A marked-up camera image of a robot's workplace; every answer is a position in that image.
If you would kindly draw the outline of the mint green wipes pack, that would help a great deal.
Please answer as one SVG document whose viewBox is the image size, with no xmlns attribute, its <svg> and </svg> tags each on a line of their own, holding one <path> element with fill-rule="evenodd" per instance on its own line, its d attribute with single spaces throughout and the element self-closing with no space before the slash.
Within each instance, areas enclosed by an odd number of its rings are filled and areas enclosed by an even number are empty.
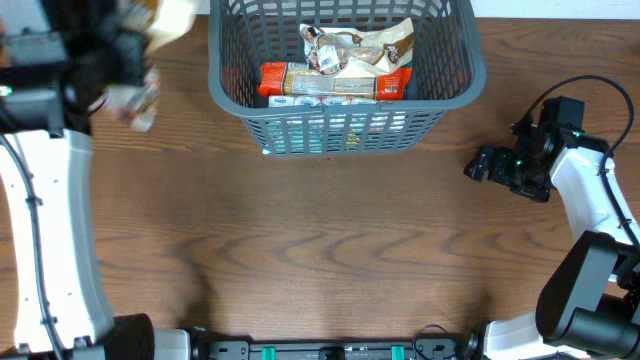
<svg viewBox="0 0 640 360">
<path fill-rule="evenodd" d="M 263 154 L 283 155 L 320 154 L 323 152 L 324 125 L 312 120 L 278 120 L 267 123 L 267 134 L 271 137 L 273 150 L 263 146 Z"/>
</svg>

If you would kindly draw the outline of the PanTree snack pouch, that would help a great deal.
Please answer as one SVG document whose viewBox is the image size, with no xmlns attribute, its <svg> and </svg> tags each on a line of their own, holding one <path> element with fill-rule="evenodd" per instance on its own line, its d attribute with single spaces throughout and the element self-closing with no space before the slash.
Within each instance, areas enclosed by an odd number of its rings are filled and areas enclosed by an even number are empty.
<svg viewBox="0 0 640 360">
<path fill-rule="evenodd" d="M 410 19 L 367 32 L 307 24 L 300 24 L 298 30 L 309 67 L 323 75 L 334 75 L 345 69 L 361 69 L 374 76 L 387 75 L 413 58 L 415 33 Z"/>
<path fill-rule="evenodd" d="M 106 109 L 138 132 L 154 125 L 160 73 L 151 54 L 191 30 L 195 0 L 127 0 L 118 3 L 122 73 L 103 93 Z"/>
</svg>

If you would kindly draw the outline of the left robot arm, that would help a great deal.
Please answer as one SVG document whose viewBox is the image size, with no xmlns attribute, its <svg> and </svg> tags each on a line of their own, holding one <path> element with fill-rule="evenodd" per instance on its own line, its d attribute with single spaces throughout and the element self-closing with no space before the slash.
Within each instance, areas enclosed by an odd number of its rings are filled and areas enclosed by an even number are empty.
<svg viewBox="0 0 640 360">
<path fill-rule="evenodd" d="M 96 257 L 90 119 L 114 107 L 154 118 L 151 52 L 188 32 L 193 1 L 5 1 L 1 181 L 18 276 L 7 359 L 188 359 L 191 335 L 146 314 L 115 316 Z"/>
</svg>

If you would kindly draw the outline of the grey plastic basket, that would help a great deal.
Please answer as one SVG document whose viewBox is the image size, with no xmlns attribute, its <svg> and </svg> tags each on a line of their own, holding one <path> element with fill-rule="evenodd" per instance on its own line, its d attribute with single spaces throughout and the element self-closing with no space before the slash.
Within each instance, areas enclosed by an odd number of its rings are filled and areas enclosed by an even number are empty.
<svg viewBox="0 0 640 360">
<path fill-rule="evenodd" d="M 263 64 L 303 62 L 300 24 L 371 31 L 391 27 L 405 19 L 412 21 L 416 35 L 412 59 L 418 90 L 415 100 L 272 107 L 267 97 L 257 93 Z M 468 1 L 213 1 L 208 40 L 211 96 L 223 110 L 239 117 L 252 137 L 251 125 L 272 118 L 285 120 L 300 116 L 307 120 L 317 115 L 330 118 L 338 114 L 397 115 L 401 112 L 411 120 L 423 119 L 427 133 L 447 111 L 475 100 L 486 82 L 476 20 Z M 397 152 L 410 147 L 395 151 L 271 155 L 331 156 Z"/>
</svg>

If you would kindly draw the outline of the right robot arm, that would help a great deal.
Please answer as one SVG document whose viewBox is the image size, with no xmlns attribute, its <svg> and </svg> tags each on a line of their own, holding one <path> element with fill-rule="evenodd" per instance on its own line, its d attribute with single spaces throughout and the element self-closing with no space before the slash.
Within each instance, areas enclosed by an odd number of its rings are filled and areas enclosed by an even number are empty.
<svg viewBox="0 0 640 360">
<path fill-rule="evenodd" d="M 639 225 L 617 183 L 608 143 L 582 129 L 583 102 L 547 99 L 512 127 L 511 148 L 483 145 L 464 173 L 536 202 L 562 199 L 573 246 L 534 311 L 490 322 L 483 359 L 636 359 Z"/>
</svg>

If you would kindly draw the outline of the orange biscuit packet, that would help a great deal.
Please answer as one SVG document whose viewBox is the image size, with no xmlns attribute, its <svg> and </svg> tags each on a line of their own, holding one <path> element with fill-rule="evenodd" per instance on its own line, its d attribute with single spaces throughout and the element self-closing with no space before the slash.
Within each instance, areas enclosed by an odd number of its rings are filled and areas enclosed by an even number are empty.
<svg viewBox="0 0 640 360">
<path fill-rule="evenodd" d="M 361 69 L 345 69 L 323 75 L 306 63 L 269 62 L 261 66 L 257 93 L 276 95 L 354 96 L 373 100 L 402 100 L 412 73 L 411 64 L 386 75 L 373 75 Z"/>
</svg>

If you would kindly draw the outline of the green Nescafe coffee bag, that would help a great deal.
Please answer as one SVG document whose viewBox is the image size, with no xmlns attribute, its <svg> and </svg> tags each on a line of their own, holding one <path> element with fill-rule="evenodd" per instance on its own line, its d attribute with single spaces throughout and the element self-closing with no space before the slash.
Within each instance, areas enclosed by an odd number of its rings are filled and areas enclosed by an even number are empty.
<svg viewBox="0 0 640 360">
<path fill-rule="evenodd" d="M 410 61 L 405 64 L 402 69 L 405 71 L 406 84 L 403 92 L 404 100 L 415 100 L 418 94 L 416 85 L 416 71 L 414 70 L 414 62 Z"/>
</svg>

